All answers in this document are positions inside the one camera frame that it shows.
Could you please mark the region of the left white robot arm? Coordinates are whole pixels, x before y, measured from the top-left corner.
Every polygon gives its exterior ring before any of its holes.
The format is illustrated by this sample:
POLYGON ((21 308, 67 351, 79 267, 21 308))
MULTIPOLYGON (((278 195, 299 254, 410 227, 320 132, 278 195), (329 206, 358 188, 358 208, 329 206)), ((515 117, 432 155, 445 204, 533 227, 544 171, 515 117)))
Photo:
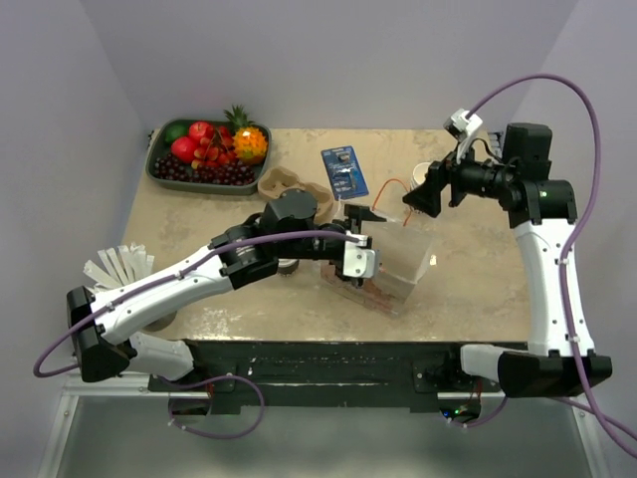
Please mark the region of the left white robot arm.
POLYGON ((117 290, 71 291, 69 325, 83 381, 136 371, 160 375, 184 390, 199 388, 206 366, 193 346, 149 336, 144 328, 190 304, 274 276, 283 259, 328 261, 341 280, 357 285, 373 277, 378 253, 361 229, 381 216, 347 204, 343 219, 316 224, 317 213, 310 193, 291 189, 166 269, 117 290))

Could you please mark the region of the black paper coffee cup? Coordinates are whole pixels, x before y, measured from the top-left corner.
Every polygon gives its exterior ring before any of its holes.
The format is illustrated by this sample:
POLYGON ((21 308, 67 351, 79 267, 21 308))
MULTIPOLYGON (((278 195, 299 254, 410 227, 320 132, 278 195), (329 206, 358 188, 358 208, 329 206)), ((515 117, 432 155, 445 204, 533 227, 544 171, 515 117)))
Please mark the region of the black paper coffee cup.
POLYGON ((278 273, 282 276, 290 276, 294 274, 300 265, 298 259, 280 259, 278 263, 278 273))

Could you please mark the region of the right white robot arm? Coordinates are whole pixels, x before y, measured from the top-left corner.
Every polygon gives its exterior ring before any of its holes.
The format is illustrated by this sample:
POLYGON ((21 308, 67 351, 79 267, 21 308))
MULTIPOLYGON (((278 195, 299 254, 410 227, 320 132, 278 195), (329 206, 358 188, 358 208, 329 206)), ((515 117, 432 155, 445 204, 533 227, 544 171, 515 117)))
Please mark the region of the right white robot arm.
POLYGON ((583 317, 576 267, 567 240, 575 229, 574 191, 566 180, 550 178, 550 128, 511 123, 503 155, 479 162, 475 127, 448 121, 458 142, 428 168, 424 182, 404 195, 411 208, 437 217, 442 191, 450 206, 468 195, 495 199, 509 216, 520 248, 531 300, 531 334, 523 351, 468 344, 443 367, 446 384, 467 390, 479 377, 496 382, 508 398, 563 397, 583 393, 612 375, 612 361, 599 355, 583 317))

